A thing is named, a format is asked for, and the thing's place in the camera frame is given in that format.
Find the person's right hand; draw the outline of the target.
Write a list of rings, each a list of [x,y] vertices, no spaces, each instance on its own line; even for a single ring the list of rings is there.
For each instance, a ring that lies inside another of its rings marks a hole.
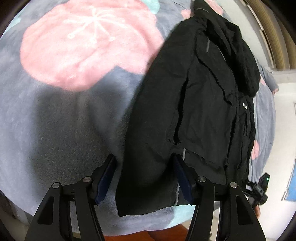
[[[256,217],[257,218],[260,218],[261,211],[260,211],[259,205],[257,205],[257,206],[254,207],[254,212],[255,212]]]

